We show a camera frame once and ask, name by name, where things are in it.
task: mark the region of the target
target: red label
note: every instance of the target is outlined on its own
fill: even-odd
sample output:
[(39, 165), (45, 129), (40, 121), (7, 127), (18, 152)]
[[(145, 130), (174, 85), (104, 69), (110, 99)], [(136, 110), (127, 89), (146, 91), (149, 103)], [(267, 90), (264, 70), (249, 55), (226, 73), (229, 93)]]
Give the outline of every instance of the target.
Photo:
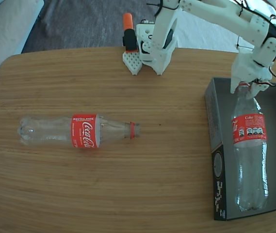
[(262, 114), (246, 114), (232, 120), (234, 144), (246, 140), (267, 140), (265, 119)]
[(71, 120), (71, 140), (76, 148), (97, 148), (96, 114), (75, 114)]

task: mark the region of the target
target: robotic arm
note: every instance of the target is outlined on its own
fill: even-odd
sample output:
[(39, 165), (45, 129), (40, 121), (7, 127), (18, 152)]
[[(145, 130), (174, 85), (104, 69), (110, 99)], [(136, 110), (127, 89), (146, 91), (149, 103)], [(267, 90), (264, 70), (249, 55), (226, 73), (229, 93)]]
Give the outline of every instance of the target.
[[(254, 45), (253, 50), (237, 46), (239, 53), (231, 69), (230, 92), (240, 82), (251, 83), (250, 97), (272, 86), (271, 67), (276, 59), (276, 26), (261, 13), (230, 0), (161, 0), (155, 24), (143, 21), (136, 26), (139, 53), (136, 58), (161, 75), (170, 63), (178, 40), (174, 35), (181, 10), (218, 24)], [(123, 55), (126, 63), (128, 54)]]

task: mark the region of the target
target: wood grain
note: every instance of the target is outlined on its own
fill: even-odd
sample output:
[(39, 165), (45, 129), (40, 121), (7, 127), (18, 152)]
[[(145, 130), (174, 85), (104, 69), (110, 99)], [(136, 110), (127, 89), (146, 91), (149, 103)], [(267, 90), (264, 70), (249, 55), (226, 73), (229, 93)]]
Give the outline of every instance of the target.
[[(176, 49), (132, 76), (123, 48), (17, 55), (0, 67), (0, 233), (276, 232), (276, 212), (213, 220), (204, 92), (236, 54)], [(141, 137), (98, 150), (29, 148), (25, 115), (102, 113)]]

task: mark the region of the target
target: black box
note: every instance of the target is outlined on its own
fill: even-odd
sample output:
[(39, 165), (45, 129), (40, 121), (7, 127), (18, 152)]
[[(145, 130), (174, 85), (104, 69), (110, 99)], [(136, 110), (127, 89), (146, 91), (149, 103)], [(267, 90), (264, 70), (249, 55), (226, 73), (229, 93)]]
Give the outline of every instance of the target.
[(269, 198), (264, 209), (245, 212), (241, 212), (235, 203), (238, 167), (233, 147), (231, 116), (237, 95), (229, 91), (230, 79), (213, 78), (205, 93), (212, 151), (214, 219), (221, 221), (276, 210), (276, 87), (269, 87), (256, 96), (265, 116), (268, 135), (266, 172)]

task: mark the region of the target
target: clear plastic bottle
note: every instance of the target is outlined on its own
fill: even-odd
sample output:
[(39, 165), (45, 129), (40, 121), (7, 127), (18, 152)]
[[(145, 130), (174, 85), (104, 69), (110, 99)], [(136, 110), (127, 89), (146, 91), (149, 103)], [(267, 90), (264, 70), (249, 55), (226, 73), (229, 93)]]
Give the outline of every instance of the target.
[(241, 211), (262, 209), (268, 199), (265, 121), (259, 103), (255, 98), (247, 98), (248, 92), (247, 83), (238, 86), (238, 100), (232, 116), (238, 161), (236, 203)]
[(134, 138), (140, 124), (124, 123), (97, 114), (72, 117), (24, 117), (18, 133), (25, 145), (68, 145), (76, 148), (98, 148), (123, 138)]

